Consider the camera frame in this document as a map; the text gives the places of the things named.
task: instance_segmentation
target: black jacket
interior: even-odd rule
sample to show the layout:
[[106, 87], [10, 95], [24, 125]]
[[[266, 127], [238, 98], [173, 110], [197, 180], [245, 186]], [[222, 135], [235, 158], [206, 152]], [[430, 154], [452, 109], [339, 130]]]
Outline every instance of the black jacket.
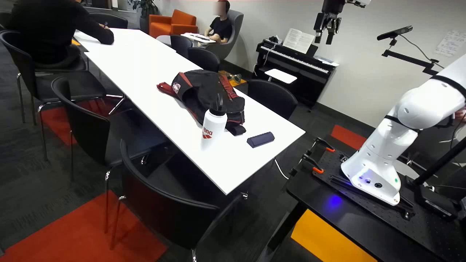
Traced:
[[27, 50], [40, 63], [63, 59], [75, 28], [101, 43], [113, 42], [113, 33], [98, 26], [75, 0], [17, 0], [7, 27], [23, 34]]

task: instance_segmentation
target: table leg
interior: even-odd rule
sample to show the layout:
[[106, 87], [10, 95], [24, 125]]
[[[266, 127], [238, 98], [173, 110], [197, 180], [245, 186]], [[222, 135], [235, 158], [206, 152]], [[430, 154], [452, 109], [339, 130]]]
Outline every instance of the table leg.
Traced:
[[264, 248], [261, 250], [257, 258], [259, 262], [272, 258], [276, 245], [280, 244], [280, 241], [292, 229], [296, 219], [304, 213], [305, 209], [307, 209], [305, 205], [302, 205], [301, 202], [296, 202], [295, 206], [286, 215], [282, 216], [272, 237], [267, 240]]

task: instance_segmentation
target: piano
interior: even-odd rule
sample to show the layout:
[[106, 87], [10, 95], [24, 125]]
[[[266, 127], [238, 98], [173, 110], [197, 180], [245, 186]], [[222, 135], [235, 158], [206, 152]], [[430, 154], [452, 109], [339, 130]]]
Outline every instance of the piano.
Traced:
[[267, 79], [269, 75], [264, 71], [270, 68], [295, 75], [296, 79], [291, 84], [270, 79], [286, 87], [296, 100], [311, 107], [334, 69], [334, 65], [330, 62], [314, 58], [315, 50], [317, 46], [311, 45], [307, 53], [301, 53], [263, 39], [256, 47], [257, 62], [254, 65], [254, 75]]

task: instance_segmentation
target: white robot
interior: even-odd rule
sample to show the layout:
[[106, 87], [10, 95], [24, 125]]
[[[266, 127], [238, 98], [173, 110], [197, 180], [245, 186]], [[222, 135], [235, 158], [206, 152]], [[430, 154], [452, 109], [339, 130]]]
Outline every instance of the white robot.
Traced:
[[340, 164], [340, 170], [359, 190], [388, 205], [398, 203], [401, 183], [393, 161], [414, 141], [417, 130], [461, 109], [464, 95], [466, 55], [407, 90], [363, 145]]

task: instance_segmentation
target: white bottle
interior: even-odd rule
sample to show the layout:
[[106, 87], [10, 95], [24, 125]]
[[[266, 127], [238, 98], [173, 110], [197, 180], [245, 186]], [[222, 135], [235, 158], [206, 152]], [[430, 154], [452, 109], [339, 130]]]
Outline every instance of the white bottle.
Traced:
[[224, 132], [227, 114], [222, 111], [222, 100], [218, 98], [218, 109], [208, 109], [202, 122], [202, 143], [209, 145]]

